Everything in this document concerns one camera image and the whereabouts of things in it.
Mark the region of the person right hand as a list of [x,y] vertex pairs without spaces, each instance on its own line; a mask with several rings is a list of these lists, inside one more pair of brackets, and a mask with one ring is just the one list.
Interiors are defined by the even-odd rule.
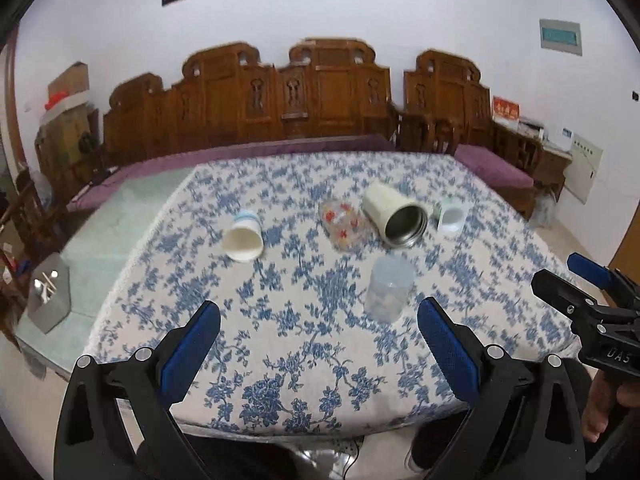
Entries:
[[638,408],[639,383],[619,384],[603,370],[598,370],[589,389],[588,400],[582,413],[582,435],[589,442],[597,442],[608,428],[608,420],[616,404],[624,408]]

